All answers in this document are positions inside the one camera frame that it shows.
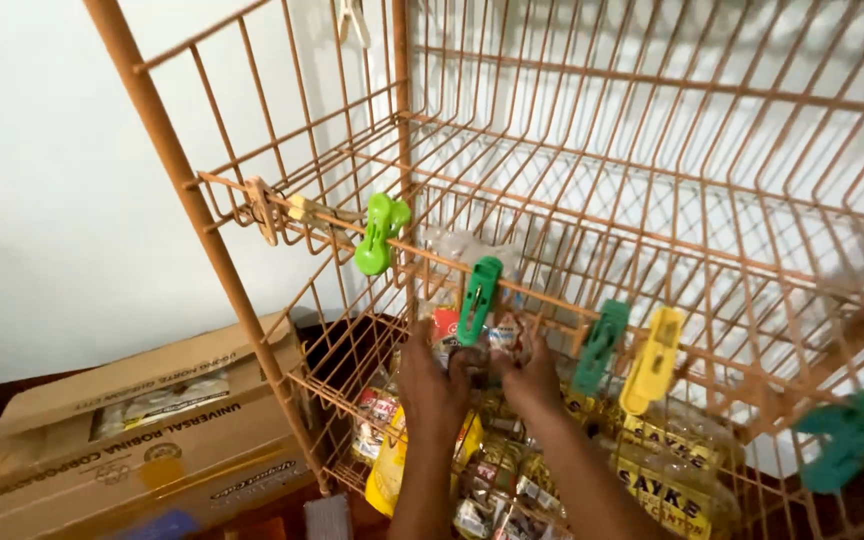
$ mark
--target wire rack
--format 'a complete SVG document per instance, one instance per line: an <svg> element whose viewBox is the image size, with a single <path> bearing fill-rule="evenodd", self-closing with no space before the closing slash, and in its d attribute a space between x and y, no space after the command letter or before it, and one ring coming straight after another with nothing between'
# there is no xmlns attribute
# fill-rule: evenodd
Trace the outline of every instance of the wire rack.
<svg viewBox="0 0 864 540"><path fill-rule="evenodd" d="M435 228L520 248L500 285L573 357L603 302L627 302L616 376L654 309L680 310L669 394L748 445L721 476L739 534L864 535L864 473L811 494L795 473L822 441L789 429L864 388L864 2L366 0L368 49L312 4L255 2L143 57L115 2L85 0L323 491L362 491L348 424L372 420L356 397L417 302L471 272L429 249ZM153 82L165 67L203 91L217 139L202 157ZM254 106L224 103L229 87ZM238 136L243 122L257 127ZM363 213L379 191L413 209L381 276L288 214L296 194ZM235 226L315 258L289 305L318 314L310 369L282 374L265 346L223 242ZM319 428L287 382L318 402Z"/></svg>

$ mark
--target dark green clothespin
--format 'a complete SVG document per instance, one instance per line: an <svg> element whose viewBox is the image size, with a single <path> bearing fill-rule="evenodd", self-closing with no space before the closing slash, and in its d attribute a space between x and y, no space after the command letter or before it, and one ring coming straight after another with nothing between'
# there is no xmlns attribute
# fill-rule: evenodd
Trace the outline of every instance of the dark green clothespin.
<svg viewBox="0 0 864 540"><path fill-rule="evenodd" d="M815 493L842 489L864 469L864 390L847 396L844 403L808 411L793 430L829 439L819 457L801 468L805 488Z"/></svg>
<svg viewBox="0 0 864 540"><path fill-rule="evenodd" d="M609 367L616 344L621 341L625 326L629 324L629 304L609 298L602 306L602 318L592 326L579 355L572 391L583 396L594 396Z"/></svg>
<svg viewBox="0 0 864 540"><path fill-rule="evenodd" d="M502 261L494 256L483 256L472 266L472 276L462 299L459 326L455 330L455 337L462 346L472 347L478 342L501 277Z"/></svg>
<svg viewBox="0 0 864 540"><path fill-rule="evenodd" d="M383 192L368 197L366 237L355 247L355 265L366 276L378 276L389 269L392 246L386 240L399 235L399 229L412 219L409 205L393 201Z"/></svg>

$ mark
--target human hand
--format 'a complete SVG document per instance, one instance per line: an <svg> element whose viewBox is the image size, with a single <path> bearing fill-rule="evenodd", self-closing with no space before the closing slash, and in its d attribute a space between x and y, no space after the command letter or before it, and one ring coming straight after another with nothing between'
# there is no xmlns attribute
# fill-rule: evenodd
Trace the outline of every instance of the human hand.
<svg viewBox="0 0 864 540"><path fill-rule="evenodd" d="M398 368L399 399L405 411L409 445L448 449L451 453L469 411L469 363L460 350L444 372L432 357L432 321L413 323L412 336L401 345Z"/></svg>
<svg viewBox="0 0 864 540"><path fill-rule="evenodd" d="M526 339L531 340L532 358L524 366L516 365L508 354L496 350L490 358L502 378L502 390L509 405L526 427L532 428L568 413L562 402L554 353L549 350L546 338L528 333Z"/></svg>

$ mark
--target box flap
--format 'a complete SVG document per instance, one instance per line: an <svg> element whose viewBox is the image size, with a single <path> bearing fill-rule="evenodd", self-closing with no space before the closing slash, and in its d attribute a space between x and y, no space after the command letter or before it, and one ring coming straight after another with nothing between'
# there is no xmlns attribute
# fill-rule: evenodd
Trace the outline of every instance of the box flap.
<svg viewBox="0 0 864 540"><path fill-rule="evenodd" d="M259 321L266 332L279 321L270 343L291 335L292 323L284 311ZM198 377L252 351L242 328L228 325L31 388L6 405L0 417L0 439Z"/></svg>

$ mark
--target green clothespin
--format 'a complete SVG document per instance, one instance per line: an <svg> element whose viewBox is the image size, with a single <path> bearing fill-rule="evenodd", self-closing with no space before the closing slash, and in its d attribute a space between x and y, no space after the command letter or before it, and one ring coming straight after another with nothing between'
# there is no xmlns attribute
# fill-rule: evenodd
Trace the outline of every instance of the green clothespin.
<svg viewBox="0 0 864 540"><path fill-rule="evenodd" d="M393 201L383 192L368 197L366 237L355 247L355 265L366 276L378 276L392 263L392 246L386 240L399 235L403 225L412 219L409 205Z"/></svg>
<svg viewBox="0 0 864 540"><path fill-rule="evenodd" d="M588 338L579 355L572 391L583 396L594 396L602 384L616 344L622 339L629 324L629 304L609 298L602 306L602 318L588 332Z"/></svg>
<svg viewBox="0 0 864 540"><path fill-rule="evenodd" d="M864 390L844 403L816 407L793 430L828 436L822 453L799 472L801 483L815 493L835 493L864 469Z"/></svg>
<svg viewBox="0 0 864 540"><path fill-rule="evenodd" d="M472 347L478 343L482 327L486 324L486 315L492 309L493 299L498 293L498 279L501 277L502 261L494 256L483 256L472 266L472 276L462 299L459 326L455 330L455 337L462 346Z"/></svg>

